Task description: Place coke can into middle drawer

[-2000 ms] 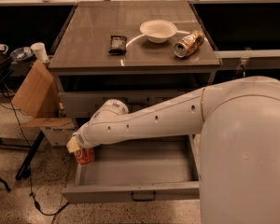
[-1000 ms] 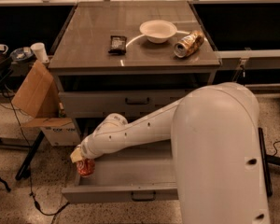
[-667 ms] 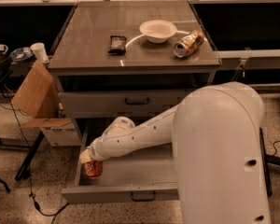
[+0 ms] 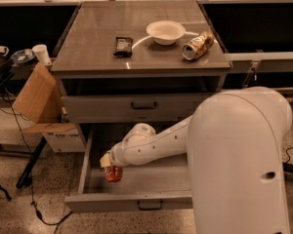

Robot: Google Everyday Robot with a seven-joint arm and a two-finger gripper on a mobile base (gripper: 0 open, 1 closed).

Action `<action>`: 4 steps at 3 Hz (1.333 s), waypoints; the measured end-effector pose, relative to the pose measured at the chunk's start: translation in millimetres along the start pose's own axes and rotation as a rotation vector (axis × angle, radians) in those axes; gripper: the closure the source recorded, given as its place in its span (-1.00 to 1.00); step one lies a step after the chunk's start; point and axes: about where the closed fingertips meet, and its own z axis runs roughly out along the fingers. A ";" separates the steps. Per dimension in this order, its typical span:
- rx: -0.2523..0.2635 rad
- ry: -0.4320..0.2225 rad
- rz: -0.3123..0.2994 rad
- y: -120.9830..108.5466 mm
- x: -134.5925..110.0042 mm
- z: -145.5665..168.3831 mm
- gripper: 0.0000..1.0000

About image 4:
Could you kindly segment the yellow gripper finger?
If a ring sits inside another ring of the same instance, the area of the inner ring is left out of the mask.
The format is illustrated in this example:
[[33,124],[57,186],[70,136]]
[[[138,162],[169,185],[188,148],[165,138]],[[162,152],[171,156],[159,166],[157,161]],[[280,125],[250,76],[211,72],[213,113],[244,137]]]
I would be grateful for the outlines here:
[[109,167],[111,165],[109,154],[106,153],[101,159],[100,159],[100,165],[102,168]]

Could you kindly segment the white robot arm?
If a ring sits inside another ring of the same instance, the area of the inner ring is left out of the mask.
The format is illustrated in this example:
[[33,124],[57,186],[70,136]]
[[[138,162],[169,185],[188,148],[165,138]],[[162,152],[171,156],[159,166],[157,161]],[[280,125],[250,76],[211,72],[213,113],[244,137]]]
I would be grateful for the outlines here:
[[225,91],[161,133],[136,125],[100,164],[118,181],[125,166],[185,153],[197,234],[290,234],[281,149],[292,121],[273,89]]

